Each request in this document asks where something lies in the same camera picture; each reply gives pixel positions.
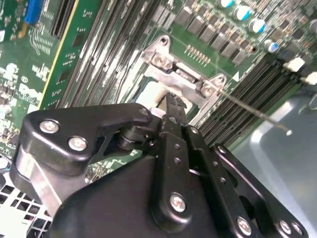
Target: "electrolytic capacitor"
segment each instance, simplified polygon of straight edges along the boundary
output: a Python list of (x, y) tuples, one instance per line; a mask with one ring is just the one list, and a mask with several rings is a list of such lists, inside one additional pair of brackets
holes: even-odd
[(265, 29), (265, 21), (254, 18), (249, 23), (249, 30), (253, 33), (262, 33)]
[(250, 8), (248, 6), (243, 5), (237, 6), (233, 10), (233, 16), (237, 20), (244, 21), (248, 19), (248, 17), (250, 16)]
[(266, 40), (264, 41), (264, 48), (269, 53), (276, 53), (279, 50), (278, 43), (274, 42), (273, 40)]
[(217, 0), (217, 3), (220, 7), (227, 8), (234, 4), (234, 0)]
[(311, 32), (317, 34), (317, 19), (314, 19), (310, 22), (309, 28)]

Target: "green circuit board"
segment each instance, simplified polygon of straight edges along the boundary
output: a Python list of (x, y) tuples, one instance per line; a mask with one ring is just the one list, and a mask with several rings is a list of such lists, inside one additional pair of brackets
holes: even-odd
[[(267, 54), (267, 39), (311, 65), (317, 60), (316, 36), (309, 29), (317, 18), (316, 0), (236, 0), (228, 8), (216, 0), (74, 0), (62, 36), (52, 35), (52, 26), (65, 1), (45, 0), (39, 23), (27, 26), (21, 38), (27, 1), (1, 2), (1, 29), (4, 17), (12, 16), (0, 43), (0, 105), (10, 106), (0, 107), (0, 151), (9, 155), (32, 111), (114, 103), (125, 78), (130, 81), (120, 101), (133, 101), (148, 79), (139, 77), (146, 65), (132, 78), (130, 71), (140, 52), (161, 35), (171, 38), (170, 53), (193, 71), (206, 78), (225, 74), (229, 93)], [(234, 17), (240, 5), (250, 8), (245, 21)], [(265, 20), (260, 34), (248, 29), (254, 18)], [(205, 32), (210, 29), (212, 36)], [(12, 32), (16, 37), (7, 38)]]

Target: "hex bolt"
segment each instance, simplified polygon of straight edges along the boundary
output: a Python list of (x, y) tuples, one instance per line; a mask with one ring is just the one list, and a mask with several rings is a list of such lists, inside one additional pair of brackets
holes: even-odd
[(280, 226), (282, 227), (282, 230), (283, 230), (286, 234), (288, 234), (288, 235), (292, 234), (291, 228), (289, 227), (289, 225), (288, 225), (285, 221), (280, 221), (279, 224), (280, 224)]
[(172, 194), (170, 196), (169, 201), (170, 201), (170, 204), (171, 204), (172, 208), (174, 208), (174, 210), (176, 212), (185, 211), (186, 203), (185, 203), (184, 199), (180, 195), (178, 195), (176, 193)]
[(54, 134), (59, 130), (59, 126), (54, 121), (45, 120), (40, 123), (40, 129), (42, 132), (45, 132), (48, 134)]
[(297, 225), (295, 222), (292, 222), (292, 226), (293, 226), (293, 228), (298, 232), (298, 234), (300, 234), (301, 236), (303, 235), (303, 231), (302, 231), (302, 229), (299, 227), (299, 225)]
[(84, 138), (75, 136), (68, 141), (68, 145), (72, 150), (83, 151), (87, 148), (87, 143)]
[(219, 150), (222, 154), (225, 154), (225, 153), (226, 153), (225, 149), (224, 149), (222, 146), (218, 146), (218, 150)]
[(245, 234), (246, 236), (251, 235), (251, 233), (252, 233), (251, 227), (250, 227), (249, 223), (244, 218), (238, 217), (237, 224), (238, 224), (238, 226), (243, 234)]
[(195, 134), (198, 134), (198, 130), (194, 127), (192, 127), (192, 132), (194, 132)]
[(148, 115), (149, 115), (148, 111), (147, 111), (145, 108), (140, 108), (140, 109), (139, 109), (139, 112), (142, 113), (142, 114), (145, 115), (145, 116), (148, 116)]

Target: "memory module slot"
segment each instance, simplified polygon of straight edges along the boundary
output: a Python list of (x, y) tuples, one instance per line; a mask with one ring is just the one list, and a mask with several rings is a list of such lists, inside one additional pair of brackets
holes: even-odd
[(92, 57), (92, 53), (95, 52), (96, 48), (98, 47), (98, 42), (96, 41), (96, 35), (98, 35), (98, 33), (100, 33), (100, 31), (103, 30), (103, 26), (106, 25), (108, 20), (110, 19), (111, 12), (114, 9), (115, 3), (112, 5), (112, 7), (109, 8), (109, 11), (108, 10), (106, 11), (107, 6), (109, 6), (108, 1), (103, 0), (100, 6), (100, 9), (98, 11), (98, 14), (96, 16), (94, 25), (92, 26), (90, 30), (85, 46), (74, 68), (72, 76), (70, 80), (68, 81), (67, 88), (65, 90), (62, 100), (59, 103), (59, 107), (62, 107), (62, 108), (65, 107), (70, 101), (71, 96), (74, 95), (73, 92), (76, 90), (76, 83), (78, 82), (77, 78), (79, 77), (82, 71), (82, 66), (85, 64), (85, 62), (87, 62)]
[(119, 1), (117, 4), (109, 23), (105, 26), (103, 34), (100, 37), (101, 40), (98, 43), (95, 54), (93, 54), (91, 60), (87, 62), (80, 77), (77, 78), (80, 85), (75, 98), (71, 103), (72, 107), (81, 106), (79, 102), (82, 100), (83, 95), (87, 93), (87, 90), (90, 90), (96, 72), (102, 66), (100, 63), (103, 61), (104, 57), (106, 57), (107, 53), (111, 51), (112, 45), (115, 44), (118, 34), (128, 19), (129, 14), (123, 16), (122, 10), (127, 9), (127, 13), (129, 13), (135, 4), (135, 1), (136, 0), (125, 0)]
[(120, 52), (124, 51), (126, 41), (130, 38), (130, 35), (127, 34), (129, 29), (131, 29), (132, 23), (137, 19), (138, 13), (142, 9), (142, 5), (145, 1), (135, 1), (133, 5), (130, 5), (130, 9), (126, 12), (124, 17), (124, 23), (120, 25), (120, 29), (114, 40), (111, 42), (111, 48), (106, 51), (104, 58), (99, 60), (98, 67), (95, 68), (94, 77), (91, 80), (91, 86), (87, 91), (82, 95), (79, 105), (87, 105), (89, 101), (93, 98), (96, 91), (103, 84), (104, 73), (107, 73), (110, 64), (114, 62), (114, 59), (120, 55)]
[(156, 9), (158, 8), (160, 4), (160, 1), (151, 1), (148, 3), (147, 8), (145, 9), (144, 14), (141, 16), (140, 19), (138, 19), (139, 25), (135, 27), (135, 31), (133, 32), (133, 35), (130, 37), (129, 41), (127, 42), (127, 47), (124, 50), (124, 53), (120, 57), (117, 68), (112, 72), (112, 74), (106, 79), (107, 87), (104, 89), (100, 89), (99, 93), (96, 93), (95, 97), (95, 104), (107, 104), (109, 102), (115, 101), (115, 96), (119, 94), (120, 92), (114, 92), (115, 85), (118, 81), (117, 76), (124, 71), (124, 76), (120, 82), (120, 86), (123, 84), (124, 80), (127, 76), (127, 71), (129, 70), (127, 68), (128, 63), (131, 61), (131, 57), (134, 54), (135, 50), (137, 49), (138, 45), (142, 45), (142, 42), (140, 42), (145, 29), (147, 28), (148, 24), (150, 23), (153, 15), (156, 12)]

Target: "black mechanical linkage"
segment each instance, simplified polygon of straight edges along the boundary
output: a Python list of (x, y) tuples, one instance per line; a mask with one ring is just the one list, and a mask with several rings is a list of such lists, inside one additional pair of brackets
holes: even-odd
[[(179, 98), (167, 94), (164, 103), (25, 118), (10, 176), (54, 216), (48, 237), (308, 237), (224, 146), (208, 148)], [(141, 158), (84, 183), (91, 163), (134, 149)]]

